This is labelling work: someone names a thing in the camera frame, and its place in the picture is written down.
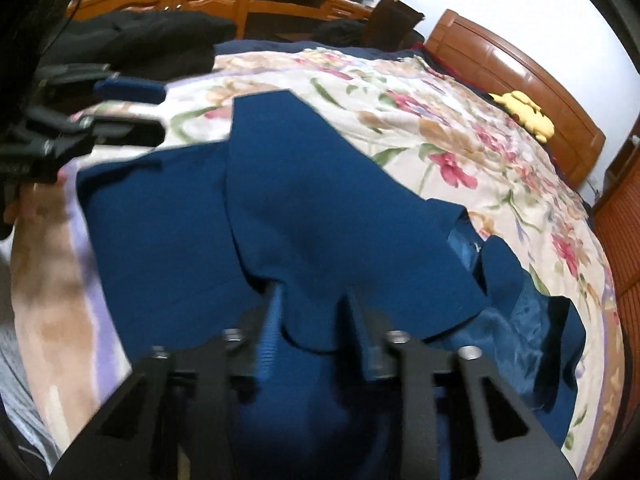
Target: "wooden furniture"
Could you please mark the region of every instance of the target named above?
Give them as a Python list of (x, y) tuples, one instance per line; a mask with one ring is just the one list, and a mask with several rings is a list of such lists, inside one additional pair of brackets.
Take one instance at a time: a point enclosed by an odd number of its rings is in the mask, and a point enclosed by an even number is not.
[(634, 155), (640, 146), (638, 146), (638, 139), (640, 139), (640, 116), (636, 119), (634, 127), (631, 129), (631, 133), (626, 138), (624, 144), (620, 148), (616, 158), (609, 164), (607, 171), (604, 174), (604, 191), (606, 192), (612, 186), (615, 186), (616, 182), (620, 179), (620, 176), (625, 173), (626, 167), (633, 159)]
[(234, 20), (239, 40), (245, 38), (252, 16), (290, 16), (307, 18), (313, 23), (338, 18), (368, 18), (371, 12), (367, 7), (346, 0), (83, 0), (74, 19), (87, 20), (112, 10), (200, 10)]
[(400, 0), (380, 0), (367, 20), (361, 46), (397, 52), (402, 40), (423, 19), (423, 13)]
[(611, 265), (625, 336), (625, 391), (619, 418), (622, 429), (640, 406), (640, 151), (635, 152), (594, 211), (596, 234)]
[(542, 107), (556, 127), (549, 148), (576, 189), (593, 169), (604, 134), (553, 76), (511, 43), (447, 9), (425, 47), (445, 66), (494, 94), (521, 90)]

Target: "bed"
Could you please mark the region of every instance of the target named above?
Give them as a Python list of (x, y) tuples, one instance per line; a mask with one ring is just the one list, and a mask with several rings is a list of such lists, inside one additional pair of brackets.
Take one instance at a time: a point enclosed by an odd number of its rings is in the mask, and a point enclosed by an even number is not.
[[(587, 343), (562, 451), (588, 478), (613, 431), (624, 357), (609, 264), (572, 191), (604, 143), (580, 105), (525, 54), (451, 10), (425, 44), (431, 57), (366, 59), (361, 50), (295, 44), (277, 52), (259, 42), (222, 48), (211, 74), (172, 83), (159, 107), (109, 102), (92, 111), (158, 117), (168, 127), (164, 145), (180, 146), (225, 139), (235, 97), (288, 88), (419, 196), (465, 205), (476, 231), (504, 238), (540, 292), (566, 296), (578, 309)], [(460, 81), (434, 70), (432, 58)], [(566, 183), (538, 143), (469, 86), (520, 89), (538, 102), (556, 125), (549, 147)], [(62, 449), (130, 370), (92, 261), (75, 174), (142, 152), (104, 148), (75, 161), (64, 187), (38, 191), (42, 220), (15, 232), (20, 351), (40, 415)]]

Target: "hand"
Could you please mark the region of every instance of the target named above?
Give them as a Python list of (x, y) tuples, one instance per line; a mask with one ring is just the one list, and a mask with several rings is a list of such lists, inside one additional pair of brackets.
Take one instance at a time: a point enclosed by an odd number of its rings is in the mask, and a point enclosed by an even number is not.
[[(64, 186), (66, 175), (62, 170), (58, 172), (58, 180), (53, 186)], [(38, 216), (39, 201), (43, 188), (52, 187), (51, 184), (21, 184), (18, 197), (4, 209), (4, 223), (14, 224), (18, 218), (33, 220)]]

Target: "dark blue blanket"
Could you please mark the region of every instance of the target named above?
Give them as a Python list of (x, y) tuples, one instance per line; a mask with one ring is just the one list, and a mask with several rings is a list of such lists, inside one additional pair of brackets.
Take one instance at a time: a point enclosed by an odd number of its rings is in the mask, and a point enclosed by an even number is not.
[[(585, 340), (574, 306), (538, 293), (464, 208), (396, 183), (289, 92), (236, 99), (227, 142), (85, 170), (78, 197), (133, 362), (235, 327), (263, 283), (282, 284), (275, 359), (234, 424), (247, 478), (388, 478), (399, 398), (341, 376), (338, 304), (350, 286), (398, 330), (481, 347), (562, 444)], [(466, 451), (446, 402), (456, 395), (439, 391), (442, 478)]]
[(216, 54), (223, 56), (225, 54), (242, 54), (244, 52), (287, 52), (295, 54), (302, 52), (307, 48), (330, 48), (337, 50), (348, 56), (359, 57), (360, 59), (386, 59), (393, 61), (401, 57), (421, 56), (429, 62), (428, 54), (421, 50), (401, 50), (400, 52), (382, 52), (375, 48), (361, 48), (357, 46), (336, 47), (326, 46), (315, 41), (297, 41), (295, 43), (279, 43), (277, 41), (262, 40), (233, 40), (226, 43), (216, 45)]

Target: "wooden cabinet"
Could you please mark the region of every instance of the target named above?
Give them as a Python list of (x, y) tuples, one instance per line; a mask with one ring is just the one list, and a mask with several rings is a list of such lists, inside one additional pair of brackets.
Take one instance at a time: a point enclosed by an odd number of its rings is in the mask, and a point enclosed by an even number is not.
[(596, 234), (611, 265), (618, 316), (630, 360), (621, 408), (624, 424), (640, 406), (640, 152), (595, 207)]
[(238, 26), (237, 38), (244, 36), (244, 25), (250, 0), (178, 0), (175, 8), (180, 10), (199, 10), (212, 16), (234, 20)]
[(238, 39), (244, 38), (249, 14), (297, 16), (318, 22), (339, 18), (366, 19), (371, 14), (370, 9), (345, 0), (83, 0), (74, 18), (87, 20), (112, 10), (199, 10), (234, 20), (238, 26)]
[(175, 0), (83, 0), (74, 18), (87, 20), (113, 10), (169, 10), (175, 5)]

